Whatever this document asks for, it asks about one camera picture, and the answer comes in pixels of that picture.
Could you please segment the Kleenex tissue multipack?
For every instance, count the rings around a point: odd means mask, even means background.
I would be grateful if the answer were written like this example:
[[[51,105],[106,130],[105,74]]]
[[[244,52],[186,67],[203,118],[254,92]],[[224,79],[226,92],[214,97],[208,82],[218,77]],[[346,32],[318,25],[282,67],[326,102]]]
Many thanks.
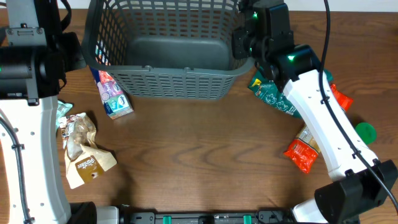
[[[134,112],[128,97],[108,72],[93,67],[90,67],[90,71],[99,91],[104,110],[111,119],[117,119]]]

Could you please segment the mint green wipes packet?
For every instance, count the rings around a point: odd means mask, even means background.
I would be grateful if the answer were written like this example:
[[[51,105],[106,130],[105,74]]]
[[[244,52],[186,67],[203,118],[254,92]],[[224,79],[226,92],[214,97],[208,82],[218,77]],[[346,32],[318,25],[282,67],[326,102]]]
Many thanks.
[[[56,129],[58,129],[60,126],[58,119],[65,116],[72,108],[73,108],[73,105],[71,103],[64,103],[64,102],[58,100],[57,114],[56,114],[56,120],[55,120]]]

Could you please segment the beige paper snack bag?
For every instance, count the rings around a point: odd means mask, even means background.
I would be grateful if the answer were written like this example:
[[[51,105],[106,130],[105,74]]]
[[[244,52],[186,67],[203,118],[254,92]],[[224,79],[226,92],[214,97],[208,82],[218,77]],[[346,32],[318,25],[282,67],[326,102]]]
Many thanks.
[[[95,144],[96,127],[86,113],[58,119],[65,150],[66,178],[71,189],[87,184],[117,164]]]

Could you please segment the grey plastic basket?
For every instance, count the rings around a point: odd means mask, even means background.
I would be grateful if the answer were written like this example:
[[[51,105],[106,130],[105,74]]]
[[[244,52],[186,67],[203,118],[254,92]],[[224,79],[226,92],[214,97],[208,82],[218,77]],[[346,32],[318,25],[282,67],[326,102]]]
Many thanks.
[[[235,0],[92,1],[81,47],[128,94],[217,100],[254,65],[232,53],[243,20]]]

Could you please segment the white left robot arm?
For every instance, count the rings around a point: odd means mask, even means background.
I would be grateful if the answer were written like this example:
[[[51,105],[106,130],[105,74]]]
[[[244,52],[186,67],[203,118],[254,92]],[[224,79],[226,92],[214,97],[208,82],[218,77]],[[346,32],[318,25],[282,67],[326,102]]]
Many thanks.
[[[1,149],[10,223],[96,223],[94,203],[70,203],[60,176],[55,118],[67,72],[84,68],[71,14],[58,2],[6,1],[1,48]]]

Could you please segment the green Nescafe coffee bag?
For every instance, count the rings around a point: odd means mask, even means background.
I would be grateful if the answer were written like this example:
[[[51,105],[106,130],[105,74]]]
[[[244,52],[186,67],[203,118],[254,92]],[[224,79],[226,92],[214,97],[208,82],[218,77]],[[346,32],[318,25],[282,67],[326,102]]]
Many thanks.
[[[263,77],[263,69],[260,68],[252,80],[250,81],[248,88],[254,93],[254,95],[263,101],[265,104],[272,106],[273,108],[284,112],[285,114],[291,115],[294,118],[302,119],[299,110],[287,99],[287,97],[278,90],[277,85],[266,78]],[[333,76],[329,71],[324,71],[326,76],[326,81],[333,80]],[[305,80],[311,79],[311,82],[316,83],[316,88],[319,88],[319,71],[314,69],[309,72],[300,74],[299,79],[306,78]]]

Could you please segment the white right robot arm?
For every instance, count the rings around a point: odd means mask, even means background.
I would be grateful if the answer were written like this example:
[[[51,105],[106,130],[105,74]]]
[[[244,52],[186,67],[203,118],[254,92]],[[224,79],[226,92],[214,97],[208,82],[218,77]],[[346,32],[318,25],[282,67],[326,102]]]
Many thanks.
[[[324,158],[331,183],[291,209],[297,223],[343,223],[386,199],[397,203],[393,161],[380,161],[351,125],[324,72],[325,58],[297,45],[285,2],[240,1],[245,23],[232,34],[236,59],[251,57],[297,109]]]

